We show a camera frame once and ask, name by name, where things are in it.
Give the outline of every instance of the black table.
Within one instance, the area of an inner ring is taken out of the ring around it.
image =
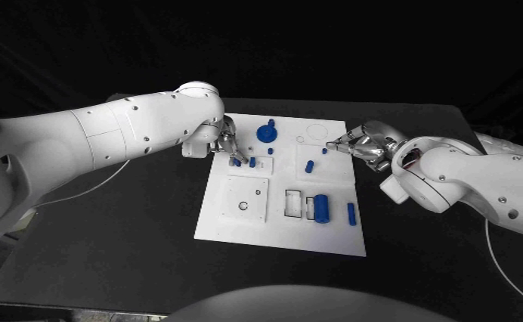
[[[230,113],[345,121],[378,119],[411,137],[439,135],[481,148],[458,108],[440,105],[224,99]],[[194,240],[211,157],[169,148],[135,159],[83,197],[41,208],[0,272],[0,301],[169,314],[250,286],[311,284],[388,296],[455,320],[515,320],[523,298],[489,260],[483,219],[458,203],[437,215],[378,190],[385,175],[354,161],[365,258]],[[99,183],[117,166],[53,196]],[[517,285],[521,235],[492,226],[498,261]]]

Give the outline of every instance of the screw hole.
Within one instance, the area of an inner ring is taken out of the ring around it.
[[[514,209],[512,209],[512,210],[509,210],[509,211],[508,211],[508,218],[512,220],[512,219],[518,216],[518,214],[519,214],[519,213],[517,212],[517,210],[514,210]]]

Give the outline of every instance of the black backdrop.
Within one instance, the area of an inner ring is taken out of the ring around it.
[[[521,0],[1,0],[1,116],[202,80],[228,98],[453,104],[473,124],[518,132],[519,7]]]

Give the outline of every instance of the white board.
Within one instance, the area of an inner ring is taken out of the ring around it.
[[[321,152],[324,142],[345,133],[344,122],[227,115],[234,120],[239,149],[246,157],[256,157],[256,167],[228,166],[228,154],[214,154],[194,239],[365,256],[351,156]],[[277,138],[264,144],[256,139],[256,129],[269,119]],[[311,173],[305,173],[308,160],[313,161]],[[286,190],[299,191],[299,196]],[[328,197],[326,224],[306,220],[311,197],[318,194]],[[348,225],[347,203],[354,203],[355,226]],[[285,216],[285,206],[292,216]]]

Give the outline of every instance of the blue object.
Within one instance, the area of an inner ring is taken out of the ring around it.
[[[329,222],[328,198],[325,195],[313,196],[313,220],[319,224],[326,224]]]
[[[355,211],[352,203],[347,203],[345,210],[348,212],[348,225],[355,226]]]
[[[269,119],[269,123],[257,128],[256,137],[263,143],[270,143],[275,140],[275,138],[277,137],[277,132],[275,131],[273,119]]]
[[[308,161],[306,162],[306,167],[305,167],[305,172],[311,173],[312,172],[312,167],[313,167],[313,161]]]

